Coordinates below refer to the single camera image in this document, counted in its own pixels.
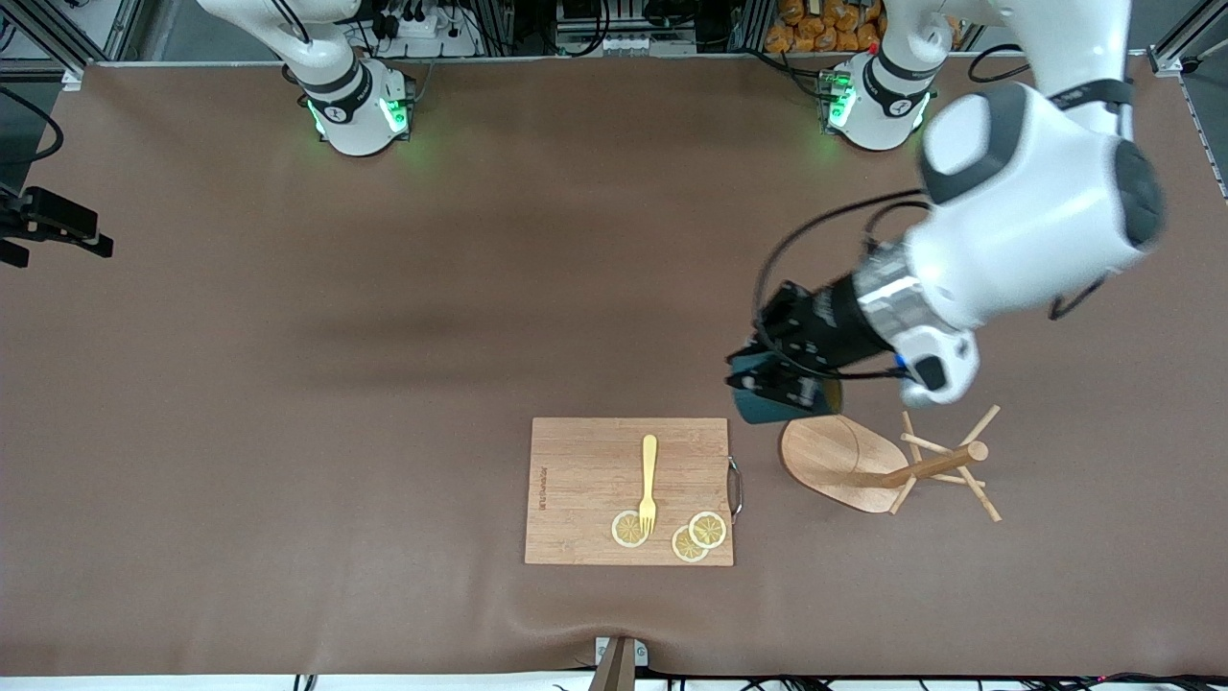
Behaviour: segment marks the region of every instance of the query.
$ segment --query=dried lemon slice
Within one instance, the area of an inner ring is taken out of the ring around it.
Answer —
[[[614,536],[615,542],[624,547],[639,547],[648,539],[640,530],[640,514],[631,511],[614,517],[614,523],[610,524],[610,535]]]
[[[674,531],[674,538],[670,542],[674,546],[674,556],[679,560],[693,565],[707,556],[707,550],[700,547],[690,539],[689,527],[682,527]]]
[[[691,541],[704,550],[716,550],[725,542],[725,536],[729,534],[725,528],[725,519],[712,512],[695,514],[695,518],[686,527],[686,533]]]

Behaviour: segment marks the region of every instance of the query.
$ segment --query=wooden dowel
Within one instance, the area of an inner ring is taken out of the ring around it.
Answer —
[[[993,422],[993,417],[997,416],[998,411],[1001,410],[1002,409],[998,406],[990,406],[990,412],[985,414],[985,417],[981,419],[981,422],[976,423],[976,427],[974,427],[973,431],[968,433],[968,437],[965,437],[964,441],[959,443],[959,446],[963,447],[964,444],[969,444],[977,437],[980,437],[981,433],[985,432],[985,428],[989,427],[991,422]]]
[[[935,454],[942,454],[944,457],[949,457],[949,455],[954,454],[954,452],[952,452],[950,449],[948,449],[946,447],[939,447],[939,446],[935,444],[933,442],[927,442],[925,439],[921,439],[920,437],[917,437],[915,434],[904,433],[904,434],[900,436],[900,439],[903,439],[904,442],[907,442],[909,444],[916,444],[917,447],[921,447],[922,449],[928,449],[928,450],[933,452]]]
[[[953,475],[942,475],[942,474],[931,475],[926,480],[937,480],[938,482],[946,482],[948,485],[964,485],[964,486],[968,485],[966,480],[964,480],[962,477],[955,477]],[[977,485],[977,487],[985,487],[985,481],[984,480],[977,480],[976,485]]]
[[[964,480],[968,482],[968,487],[971,488],[973,495],[976,495],[976,498],[981,501],[981,506],[985,507],[985,511],[990,514],[990,520],[993,523],[1002,520],[1002,514],[997,513],[997,509],[993,508],[993,503],[990,502],[990,498],[986,497],[985,492],[976,486],[976,479],[973,477],[973,474],[966,468],[959,466],[959,475],[964,476]]]
[[[927,461],[921,461],[915,466],[905,466],[895,473],[889,473],[882,477],[883,487],[900,487],[909,481],[910,477],[925,479],[931,475],[937,475],[943,471],[948,471],[957,468],[964,468],[968,464],[984,461],[990,455],[989,447],[980,442],[973,442],[966,447],[960,447],[955,449],[950,455],[936,457]]]
[[[909,417],[909,412],[907,411],[904,411],[904,433],[905,434],[915,434],[912,432],[912,419]],[[916,444],[909,444],[909,449],[912,450],[912,463],[914,464],[920,464],[921,463],[921,449],[919,449]]]
[[[916,486],[916,484],[917,476],[915,475],[910,475],[904,482],[904,487],[900,488],[900,496],[895,498],[895,502],[892,503],[892,508],[888,509],[893,517],[895,515],[895,512],[900,511],[900,507],[904,506],[904,500],[909,498],[909,492],[912,492],[912,487]]]

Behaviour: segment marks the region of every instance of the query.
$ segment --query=fork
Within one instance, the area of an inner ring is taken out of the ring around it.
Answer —
[[[643,437],[643,500],[640,500],[640,533],[647,538],[657,525],[657,503],[652,501],[652,477],[657,474],[657,438]]]

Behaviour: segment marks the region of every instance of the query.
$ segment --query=cable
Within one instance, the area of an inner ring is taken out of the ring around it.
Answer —
[[[60,129],[60,125],[54,119],[52,119],[52,115],[48,115],[45,112],[43,112],[42,108],[31,103],[29,101],[26,101],[18,93],[15,93],[14,91],[9,90],[9,87],[6,86],[0,86],[0,93],[4,93],[9,98],[12,98],[18,104],[25,106],[29,112],[34,113],[36,115],[39,117],[39,119],[47,123],[47,125],[52,128],[52,131],[55,133],[55,141],[52,141],[52,144],[47,149],[37,151],[33,156],[28,158],[0,160],[0,166],[23,166],[26,163],[33,163],[34,161],[42,161],[43,158],[50,156],[52,153],[59,151],[60,146],[64,146],[64,130]]]
[[[593,50],[597,50],[598,48],[600,48],[605,43],[605,38],[609,37],[609,33],[610,33],[610,2],[609,2],[609,0],[602,0],[602,10],[603,10],[603,12],[605,15],[605,27],[602,28],[602,17],[600,17],[600,15],[598,15],[597,18],[596,18],[596,21],[593,22],[593,31],[596,31],[597,33],[593,36],[593,39],[588,42],[588,45],[585,47],[583,50],[581,50],[580,53],[575,53],[575,54],[567,53],[565,49],[559,48],[559,45],[554,41],[550,41],[549,36],[546,36],[549,33],[549,22],[543,23],[540,21],[545,16],[545,14],[542,12],[540,10],[542,10],[543,6],[548,7],[549,5],[550,5],[549,2],[539,2],[538,4],[538,20],[539,20],[538,21],[538,36],[542,37],[542,44],[545,45],[546,48],[549,48],[554,54],[571,56],[571,58],[583,58],[585,55],[591,54]]]
[[[1076,307],[1083,303],[1083,299],[1087,299],[1093,292],[1099,290],[1100,286],[1104,285],[1104,281],[1106,280],[1109,280],[1109,275],[1108,274],[1102,275],[1100,277],[1092,281],[1090,285],[1081,290],[1079,293],[1076,295],[1073,298],[1071,298],[1070,302],[1066,302],[1066,297],[1062,297],[1060,295],[1057,297],[1054,297],[1054,301],[1049,304],[1049,320],[1057,320],[1065,317],[1066,314],[1073,312]]]
[[[295,14],[293,9],[286,0],[273,0],[273,6],[281,12],[281,18],[286,20],[286,23],[297,29],[297,38],[303,43],[311,45],[311,37],[307,36],[307,27],[303,22],[298,20],[298,15]]]
[[[469,12],[464,11],[464,9],[458,7],[456,0],[452,0],[452,16],[448,17],[448,18],[452,20],[453,23],[456,22],[456,14],[457,12],[460,12],[460,15],[465,20],[465,23],[469,25],[469,26],[472,26],[473,28],[478,29],[478,33],[480,33],[483,38],[485,38],[486,41],[494,43],[495,45],[499,45],[499,52],[502,55],[505,55],[505,56],[507,55],[507,48],[516,48],[515,43],[507,43],[506,41],[500,41],[497,38],[495,38],[494,36],[491,36],[490,33],[488,33],[486,29],[483,28],[483,26],[481,26],[480,22],[475,21],[469,15]]]
[[[754,55],[755,58],[759,59],[759,61],[761,61],[761,63],[771,66],[776,71],[788,72],[788,70],[790,70],[790,68],[787,68],[786,65],[783,65],[781,63],[777,63],[776,60],[772,60],[770,56],[768,56],[766,53],[763,53],[760,50],[755,50],[754,48],[743,48],[742,50],[739,50],[739,53],[745,53],[748,55]],[[819,77],[819,72],[817,70],[802,70],[802,69],[796,69],[795,68],[793,69],[793,74],[797,74],[797,75],[801,75],[801,76],[809,76],[809,77],[813,77],[813,79],[818,79]]]
[[[1023,65],[1002,74],[996,74],[992,76],[979,76],[976,75],[976,65],[981,64],[981,60],[992,55],[993,53],[1002,53],[1003,50],[1023,50],[1023,47],[1018,43],[1003,43],[1002,45],[995,45],[987,50],[984,50],[980,55],[973,58],[973,61],[968,65],[968,79],[975,81],[976,83],[991,83],[995,81],[1002,81],[1003,79],[1011,79],[1012,76],[1020,75],[1032,69],[1032,65]]]
[[[362,22],[360,22],[359,20],[350,20],[346,23],[352,23],[354,26],[359,27],[359,31],[362,34],[362,47],[367,50],[367,55],[371,55],[373,58],[375,48],[371,47],[371,39],[367,37],[367,27],[362,26]],[[352,31],[354,29],[351,28],[350,31],[345,32],[345,36],[350,37],[351,36],[350,32]]]
[[[610,0],[602,0],[602,11],[605,15],[605,27],[602,28],[602,18],[598,16],[597,21],[593,22],[593,31],[597,33],[593,36],[592,42],[588,43],[587,48],[572,55],[572,58],[583,58],[605,44],[605,38],[610,34]]]
[[[431,58],[431,66],[426,68],[426,76],[422,77],[422,88],[420,88],[418,91],[418,93],[414,95],[414,104],[415,106],[419,104],[419,103],[421,103],[422,98],[426,97],[426,87],[431,85],[431,75],[435,74],[435,63],[438,63],[438,61],[440,61],[440,56],[438,55]]]
[[[819,216],[815,216],[815,217],[806,221],[804,223],[802,223],[801,227],[798,227],[793,232],[786,234],[783,239],[781,239],[780,242],[777,242],[776,247],[774,247],[772,250],[768,254],[768,259],[765,259],[764,263],[763,263],[763,265],[759,268],[759,275],[758,275],[758,277],[755,277],[755,296],[754,296],[755,301],[754,301],[754,308],[753,308],[753,312],[752,312],[754,314],[753,323],[754,323],[754,326],[755,326],[755,339],[759,342],[761,342],[763,345],[765,345],[765,347],[769,351],[771,351],[772,355],[775,355],[780,360],[785,361],[790,366],[792,366],[792,367],[795,367],[795,368],[797,368],[797,369],[799,369],[799,371],[802,371],[802,372],[804,372],[807,374],[818,377],[820,379],[846,379],[846,380],[852,380],[852,379],[899,379],[899,378],[906,377],[906,371],[904,371],[903,368],[892,368],[892,369],[887,369],[887,371],[882,371],[882,372],[847,374],[847,373],[841,373],[840,371],[835,371],[835,369],[833,369],[833,371],[814,371],[814,369],[810,369],[810,368],[808,368],[808,367],[798,363],[793,358],[788,357],[787,353],[785,353],[785,351],[780,347],[779,342],[776,342],[775,340],[771,340],[770,338],[768,338],[768,335],[766,335],[766,330],[768,329],[764,325],[763,303],[764,303],[764,290],[765,290],[765,286],[768,284],[768,279],[771,276],[772,269],[776,268],[776,264],[780,261],[780,258],[785,255],[785,252],[787,252],[788,248],[792,247],[795,242],[797,242],[803,236],[806,236],[806,233],[810,232],[815,227],[818,227],[818,226],[820,226],[820,225],[823,225],[823,223],[825,223],[825,222],[828,222],[828,221],[830,221],[833,218],[840,217],[840,216],[846,215],[846,214],[851,214],[852,211],[858,211],[861,209],[867,209],[869,206],[876,206],[878,204],[885,204],[888,201],[895,201],[896,199],[904,199],[904,198],[907,198],[907,196],[916,196],[919,194],[925,194],[925,189],[921,189],[921,188],[905,189],[904,191],[893,191],[892,194],[883,194],[883,195],[879,195],[879,196],[873,196],[871,199],[865,199],[865,200],[861,200],[861,201],[855,201],[852,204],[846,204],[844,206],[840,206],[837,209],[833,209],[830,211],[826,211],[825,214],[822,214]]]
[[[6,31],[9,31],[10,28],[11,28],[12,31],[11,31],[11,32],[9,32],[9,37],[7,37],[7,38],[5,38],[5,36],[4,36],[4,34],[5,34],[5,32],[6,32]],[[7,50],[7,49],[9,49],[9,45],[11,45],[11,44],[12,44],[12,39],[14,39],[14,38],[16,38],[16,37],[17,37],[17,25],[14,25],[14,23],[9,23],[9,20],[7,20],[7,18],[5,18],[5,17],[0,17],[0,39],[2,39],[2,41],[4,41],[4,44],[2,44],[2,45],[0,45],[0,53],[4,53],[5,50]]]
[[[783,53],[780,54],[780,59],[781,59],[781,61],[785,65],[785,70],[788,71],[788,79],[793,80],[793,83],[797,85],[797,87],[802,90],[802,93],[806,93],[807,96],[812,96],[814,98],[818,98],[819,101],[828,101],[829,99],[828,96],[824,96],[823,93],[819,93],[818,91],[813,91],[813,90],[808,88],[804,83],[802,83],[801,77],[797,76],[797,72],[793,70],[792,65],[788,64],[788,58],[786,58]]]
[[[873,252],[874,249],[878,249],[879,245],[878,239],[874,237],[874,228],[878,227],[879,221],[882,221],[888,214],[890,214],[896,209],[925,209],[928,211],[933,209],[933,204],[928,201],[921,201],[920,199],[906,199],[904,201],[895,201],[894,204],[888,204],[882,209],[874,211],[874,215],[869,216],[869,220],[866,221],[866,227],[862,228],[863,233],[862,245],[865,247],[867,254]]]

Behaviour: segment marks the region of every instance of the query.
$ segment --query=cutting board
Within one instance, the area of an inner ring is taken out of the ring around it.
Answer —
[[[639,547],[614,541],[610,524],[640,506],[641,444],[657,437],[652,496],[657,528]],[[524,562],[530,565],[733,566],[729,433],[722,419],[535,419],[529,461]],[[686,563],[674,531],[700,512],[725,519],[728,536]]]

